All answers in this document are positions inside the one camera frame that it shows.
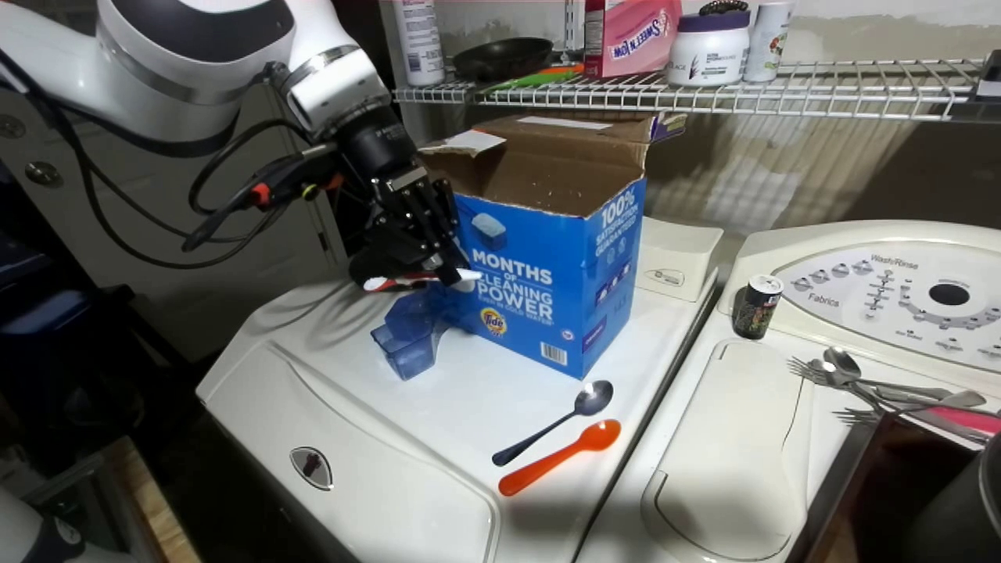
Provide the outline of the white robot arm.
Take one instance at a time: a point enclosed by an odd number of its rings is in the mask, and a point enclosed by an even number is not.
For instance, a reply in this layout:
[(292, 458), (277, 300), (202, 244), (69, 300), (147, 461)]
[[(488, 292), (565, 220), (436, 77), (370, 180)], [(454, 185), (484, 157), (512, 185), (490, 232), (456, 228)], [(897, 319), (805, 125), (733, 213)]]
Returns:
[(420, 162), (378, 69), (333, 0), (93, 3), (97, 27), (83, 34), (0, 0), (3, 86), (49, 122), (83, 112), (151, 149), (222, 159), (234, 149), (242, 96), (268, 83), (289, 106), (283, 125), (305, 140), (207, 209), (188, 236), (194, 247), (237, 209), (271, 213), (346, 190), (363, 203), (350, 251), (356, 284), (466, 278), (452, 185)]

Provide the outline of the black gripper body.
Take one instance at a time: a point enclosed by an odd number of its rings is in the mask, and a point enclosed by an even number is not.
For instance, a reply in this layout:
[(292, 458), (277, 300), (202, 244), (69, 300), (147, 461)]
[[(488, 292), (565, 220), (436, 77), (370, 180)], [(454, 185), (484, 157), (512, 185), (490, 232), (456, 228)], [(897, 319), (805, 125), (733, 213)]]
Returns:
[(444, 180), (432, 180), (400, 125), (363, 125), (345, 143), (345, 162), (363, 185), (370, 220), (350, 278), (436, 271), (447, 284), (462, 268), (456, 209)]

